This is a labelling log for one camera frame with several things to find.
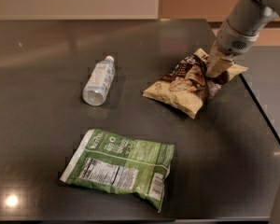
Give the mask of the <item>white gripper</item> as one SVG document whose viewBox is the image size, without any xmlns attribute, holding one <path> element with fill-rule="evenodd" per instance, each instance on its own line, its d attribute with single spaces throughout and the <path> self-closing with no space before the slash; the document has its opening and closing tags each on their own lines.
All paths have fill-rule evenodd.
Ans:
<svg viewBox="0 0 280 224">
<path fill-rule="evenodd" d="M 206 75 L 218 77 L 225 72 L 233 65 L 233 55 L 248 52 L 258 37 L 259 34 L 243 35 L 234 30 L 227 20 L 224 20 L 206 61 Z"/>
</svg>

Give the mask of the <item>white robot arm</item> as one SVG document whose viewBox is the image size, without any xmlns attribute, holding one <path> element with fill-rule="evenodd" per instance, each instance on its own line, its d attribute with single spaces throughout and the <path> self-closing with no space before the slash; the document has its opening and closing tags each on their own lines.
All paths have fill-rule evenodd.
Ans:
<svg viewBox="0 0 280 224">
<path fill-rule="evenodd" d="M 280 0 L 238 0 L 217 32 L 206 75 L 218 77 L 228 70 L 232 59 L 248 52 L 259 32 L 277 16 L 280 17 Z"/>
</svg>

